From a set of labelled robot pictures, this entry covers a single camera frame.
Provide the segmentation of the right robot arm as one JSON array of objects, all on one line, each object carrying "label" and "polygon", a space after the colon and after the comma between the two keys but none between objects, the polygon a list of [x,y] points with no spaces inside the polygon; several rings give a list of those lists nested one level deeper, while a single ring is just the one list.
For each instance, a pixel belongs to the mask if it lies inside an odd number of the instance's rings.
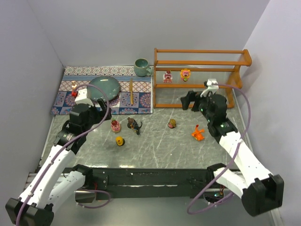
[{"label": "right robot arm", "polygon": [[[195,198],[218,183],[229,189],[230,193],[226,196],[218,193],[205,197],[209,208],[225,202],[233,195],[241,199],[246,212],[252,217],[281,207],[284,180],[266,169],[245,144],[244,134],[240,134],[227,117],[226,98],[211,91],[206,95],[189,91],[181,98],[183,110],[187,110],[191,102],[194,103],[192,110],[201,112],[206,118],[210,135],[232,158],[229,165],[218,163],[207,168],[210,181]],[[236,164],[242,176],[229,169],[232,164]]]}]

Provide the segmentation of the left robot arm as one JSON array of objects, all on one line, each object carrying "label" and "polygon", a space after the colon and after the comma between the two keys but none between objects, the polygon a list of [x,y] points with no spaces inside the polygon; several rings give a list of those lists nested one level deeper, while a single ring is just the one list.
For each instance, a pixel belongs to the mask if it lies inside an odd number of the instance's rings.
[{"label": "left robot arm", "polygon": [[49,226],[63,203],[80,188],[95,188],[93,170],[76,165],[62,182],[57,183],[66,165],[85,143],[92,127],[111,119],[108,102],[97,100],[93,104],[73,106],[62,130],[57,134],[47,160],[30,185],[18,198],[10,198],[5,205],[11,222],[16,226]]}]

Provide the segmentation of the pink flower bear toy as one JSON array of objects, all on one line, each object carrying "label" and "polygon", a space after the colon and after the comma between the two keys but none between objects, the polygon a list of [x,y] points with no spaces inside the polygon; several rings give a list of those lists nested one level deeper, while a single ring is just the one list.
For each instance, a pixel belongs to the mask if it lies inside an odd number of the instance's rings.
[{"label": "pink flower bear toy", "polygon": [[190,78],[191,71],[189,69],[182,69],[180,71],[180,77],[183,82],[187,82]]}]

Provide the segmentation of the pink bear donut toy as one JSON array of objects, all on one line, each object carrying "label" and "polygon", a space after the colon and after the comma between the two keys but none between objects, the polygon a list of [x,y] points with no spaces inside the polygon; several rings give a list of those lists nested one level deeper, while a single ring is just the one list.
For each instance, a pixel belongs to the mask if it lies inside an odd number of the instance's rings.
[{"label": "pink bear donut toy", "polygon": [[111,130],[114,132],[114,133],[119,133],[120,130],[121,130],[121,125],[120,123],[117,121],[117,120],[112,120],[111,121]]}]

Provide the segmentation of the pink bear strawberry cake toy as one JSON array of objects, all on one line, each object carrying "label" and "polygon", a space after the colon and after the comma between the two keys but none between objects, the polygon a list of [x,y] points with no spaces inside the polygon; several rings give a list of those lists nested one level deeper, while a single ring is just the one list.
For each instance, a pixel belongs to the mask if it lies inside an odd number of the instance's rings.
[{"label": "pink bear strawberry cake toy", "polygon": [[173,80],[173,76],[171,74],[170,70],[167,70],[164,74],[163,74],[163,82],[164,83],[172,83]]}]

